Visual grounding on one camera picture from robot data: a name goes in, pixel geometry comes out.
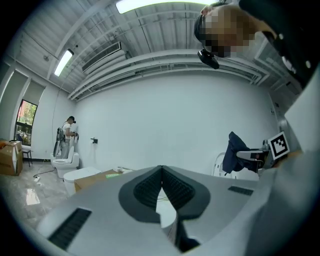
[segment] air conditioner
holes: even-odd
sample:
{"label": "air conditioner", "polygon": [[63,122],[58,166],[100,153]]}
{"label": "air conditioner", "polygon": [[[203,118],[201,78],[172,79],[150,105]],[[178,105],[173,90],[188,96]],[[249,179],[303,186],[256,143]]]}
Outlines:
{"label": "air conditioner", "polygon": [[126,56],[126,53],[126,46],[121,42],[116,42],[100,51],[96,56],[92,57],[86,64],[84,64],[82,72],[89,75],[101,66],[107,68],[107,63],[112,62],[110,65],[114,65],[115,61],[113,60],[123,60],[123,56]]}

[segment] window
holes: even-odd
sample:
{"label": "window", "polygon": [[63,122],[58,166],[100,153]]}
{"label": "window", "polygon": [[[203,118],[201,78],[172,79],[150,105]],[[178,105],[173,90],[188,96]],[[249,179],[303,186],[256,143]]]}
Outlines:
{"label": "window", "polygon": [[14,136],[22,145],[31,146],[32,126],[37,111],[37,105],[22,100],[16,117]]}

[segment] floor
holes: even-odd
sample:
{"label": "floor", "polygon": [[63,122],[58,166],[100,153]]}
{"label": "floor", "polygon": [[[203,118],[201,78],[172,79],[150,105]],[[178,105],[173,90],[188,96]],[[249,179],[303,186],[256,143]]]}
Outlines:
{"label": "floor", "polygon": [[[36,228],[40,220],[61,201],[68,198],[63,179],[50,163],[28,162],[23,164],[19,176],[0,175],[0,191],[9,209],[18,219]],[[40,180],[33,178],[38,173]]]}

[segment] box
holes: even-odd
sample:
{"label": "box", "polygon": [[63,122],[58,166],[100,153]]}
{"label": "box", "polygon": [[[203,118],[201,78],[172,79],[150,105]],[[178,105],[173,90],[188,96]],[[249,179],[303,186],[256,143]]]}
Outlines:
{"label": "box", "polygon": [[18,176],[23,169],[20,141],[0,141],[0,174]]}
{"label": "box", "polygon": [[91,185],[99,182],[108,180],[106,175],[121,175],[121,172],[116,172],[114,170],[107,170],[89,177],[79,178],[74,180],[75,192],[82,190],[84,188],[90,187]]}

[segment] man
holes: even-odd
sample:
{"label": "man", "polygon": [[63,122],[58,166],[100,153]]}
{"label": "man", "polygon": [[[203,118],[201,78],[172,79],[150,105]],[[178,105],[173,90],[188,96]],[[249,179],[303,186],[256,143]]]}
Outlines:
{"label": "man", "polygon": [[312,38],[318,30],[313,21],[318,9],[285,0],[224,2],[206,6],[195,22],[194,35],[203,48],[218,57],[229,57],[262,32],[304,88],[319,63],[319,47]]}
{"label": "man", "polygon": [[69,155],[69,149],[70,149],[70,139],[71,137],[75,136],[75,132],[71,132],[70,128],[71,125],[75,122],[75,118],[73,116],[70,116],[63,124],[62,126],[62,132],[64,135],[64,139],[60,142],[61,147],[61,158],[67,159]]}

